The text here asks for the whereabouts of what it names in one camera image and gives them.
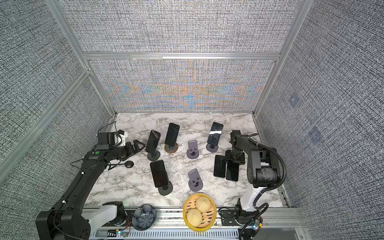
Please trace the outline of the green edged phone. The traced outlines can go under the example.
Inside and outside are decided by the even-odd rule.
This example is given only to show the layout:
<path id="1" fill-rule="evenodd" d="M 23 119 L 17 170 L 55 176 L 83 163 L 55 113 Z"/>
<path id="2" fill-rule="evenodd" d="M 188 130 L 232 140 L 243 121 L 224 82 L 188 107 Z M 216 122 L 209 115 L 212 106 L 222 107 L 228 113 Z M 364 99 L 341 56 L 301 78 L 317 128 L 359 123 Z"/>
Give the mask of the green edged phone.
<path id="1" fill-rule="evenodd" d="M 229 161 L 227 163 L 226 179 L 237 182 L 239 179 L 239 164 Z"/>

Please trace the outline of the phone with reflective screen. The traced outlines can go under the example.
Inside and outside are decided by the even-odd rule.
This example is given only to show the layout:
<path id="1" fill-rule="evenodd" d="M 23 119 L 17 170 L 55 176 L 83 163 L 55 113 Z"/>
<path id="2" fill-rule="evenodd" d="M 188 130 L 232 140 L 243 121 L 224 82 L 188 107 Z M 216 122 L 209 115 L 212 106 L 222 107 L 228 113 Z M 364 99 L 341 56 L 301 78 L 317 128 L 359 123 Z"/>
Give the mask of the phone with reflective screen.
<path id="1" fill-rule="evenodd" d="M 219 144 L 223 129 L 223 124 L 213 122 L 207 143 L 213 146 L 217 146 Z"/>

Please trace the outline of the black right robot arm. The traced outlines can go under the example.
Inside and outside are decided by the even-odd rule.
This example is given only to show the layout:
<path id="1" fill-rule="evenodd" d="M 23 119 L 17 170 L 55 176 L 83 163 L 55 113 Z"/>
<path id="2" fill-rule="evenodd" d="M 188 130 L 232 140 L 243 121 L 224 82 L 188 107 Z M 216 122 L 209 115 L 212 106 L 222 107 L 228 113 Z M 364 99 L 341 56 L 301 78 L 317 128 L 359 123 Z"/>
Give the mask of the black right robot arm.
<path id="1" fill-rule="evenodd" d="M 249 186 L 235 205 L 235 219 L 240 223 L 257 218 L 269 204 L 259 204 L 262 196 L 279 188 L 287 177 L 287 166 L 275 148 L 253 139 L 256 134 L 243 135 L 239 130 L 230 134 L 231 150 L 226 151 L 228 164 L 247 165 Z"/>

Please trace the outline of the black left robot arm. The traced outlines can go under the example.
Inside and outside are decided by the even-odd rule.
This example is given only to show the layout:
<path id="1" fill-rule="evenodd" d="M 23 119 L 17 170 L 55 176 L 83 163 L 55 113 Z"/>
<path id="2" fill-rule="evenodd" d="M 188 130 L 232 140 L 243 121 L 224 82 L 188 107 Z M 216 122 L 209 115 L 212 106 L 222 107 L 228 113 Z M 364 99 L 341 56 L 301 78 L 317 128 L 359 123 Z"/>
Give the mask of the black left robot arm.
<path id="1" fill-rule="evenodd" d="M 84 204 L 96 180 L 113 160 L 126 161 L 141 152 L 146 145 L 137 140 L 125 146 L 95 145 L 87 152 L 78 174 L 50 210 L 40 212 L 36 226 L 41 240 L 88 240 L 92 230 L 91 221 L 82 216 Z"/>

